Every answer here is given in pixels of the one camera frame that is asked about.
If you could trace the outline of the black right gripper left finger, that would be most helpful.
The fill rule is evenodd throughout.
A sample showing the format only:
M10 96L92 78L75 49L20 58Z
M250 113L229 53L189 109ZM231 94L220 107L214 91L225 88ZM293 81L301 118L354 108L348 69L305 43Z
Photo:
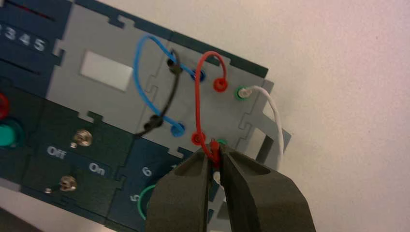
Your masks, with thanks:
M205 232L210 162L202 149L161 178L150 197L147 232Z

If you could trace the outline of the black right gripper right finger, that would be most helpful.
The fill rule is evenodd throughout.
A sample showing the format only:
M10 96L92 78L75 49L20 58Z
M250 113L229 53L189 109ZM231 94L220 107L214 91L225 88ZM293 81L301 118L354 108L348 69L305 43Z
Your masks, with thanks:
M233 232L314 232L308 202L287 176L222 145L220 177Z

